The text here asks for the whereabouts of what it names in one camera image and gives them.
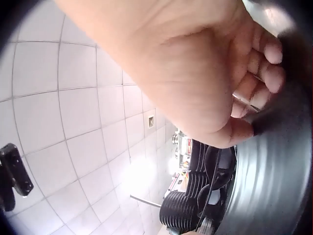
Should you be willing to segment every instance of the hand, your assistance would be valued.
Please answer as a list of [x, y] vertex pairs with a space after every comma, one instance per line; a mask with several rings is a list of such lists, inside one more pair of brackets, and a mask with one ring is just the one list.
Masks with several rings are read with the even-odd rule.
[[241, 117], [283, 85], [276, 65], [281, 44], [242, 1], [59, 0], [59, 6], [168, 119], [203, 143], [226, 148], [251, 137]]

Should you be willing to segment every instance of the small square vent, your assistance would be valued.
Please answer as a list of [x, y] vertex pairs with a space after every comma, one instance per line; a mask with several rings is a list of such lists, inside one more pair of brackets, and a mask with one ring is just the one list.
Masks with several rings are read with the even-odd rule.
[[154, 116], [149, 117], [149, 128], [154, 127]]

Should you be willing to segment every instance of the wire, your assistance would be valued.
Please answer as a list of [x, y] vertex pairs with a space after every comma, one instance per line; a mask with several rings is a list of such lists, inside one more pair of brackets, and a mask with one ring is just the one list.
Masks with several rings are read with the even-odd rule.
[[[216, 162], [215, 162], [215, 167], [214, 167], [212, 182], [214, 182], [214, 180], [215, 180], [216, 171], [217, 171], [217, 168], [218, 168], [218, 162], [219, 162], [219, 159], [220, 159], [220, 157], [221, 157], [221, 152], [222, 152], [222, 150], [219, 149], [219, 150], [218, 150], [218, 156], [217, 156], [217, 159], [216, 159]], [[198, 222], [198, 224], [197, 224], [197, 226], [196, 226], [195, 231], [197, 231], [197, 229], [199, 228], [200, 222], [201, 222], [201, 220], [202, 220], [202, 218], [203, 218], [203, 215], [204, 215], [205, 208], [207, 207], [207, 204], [209, 203], [209, 200], [210, 200], [210, 197], [211, 197], [211, 194], [212, 194], [212, 187], [213, 187], [213, 183], [211, 183], [211, 185], [210, 185], [209, 194], [208, 194], [207, 199], [206, 199], [206, 201], [205, 201], [205, 205], [204, 205], [203, 211], [202, 211], [202, 213], [201, 213], [201, 216], [200, 216], [200, 219], [199, 219], [199, 222]]]

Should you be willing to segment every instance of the metal rod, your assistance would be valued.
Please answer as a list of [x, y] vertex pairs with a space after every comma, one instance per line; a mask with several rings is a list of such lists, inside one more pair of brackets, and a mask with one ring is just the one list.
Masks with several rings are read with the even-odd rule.
[[135, 197], [135, 196], [133, 196], [133, 195], [131, 195], [131, 198], [136, 199], [137, 201], [146, 203], [146, 204], [148, 204], [148, 205], [151, 205], [151, 206], [154, 206], [154, 207], [157, 207], [157, 208], [161, 208], [161, 205], [156, 204], [156, 203], [154, 203], [154, 202], [150, 202], [150, 201], [147, 201], [147, 200], [145, 200], [145, 199], [141, 199], [141, 198]]

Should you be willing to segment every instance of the white tiled wall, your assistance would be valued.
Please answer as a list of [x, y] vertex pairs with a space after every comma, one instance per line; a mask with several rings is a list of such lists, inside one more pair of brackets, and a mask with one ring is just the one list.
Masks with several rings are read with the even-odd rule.
[[18, 147], [34, 184], [6, 213], [19, 234], [157, 234], [159, 209], [130, 194], [162, 203], [175, 127], [53, 1], [0, 59], [0, 110], [0, 147]]

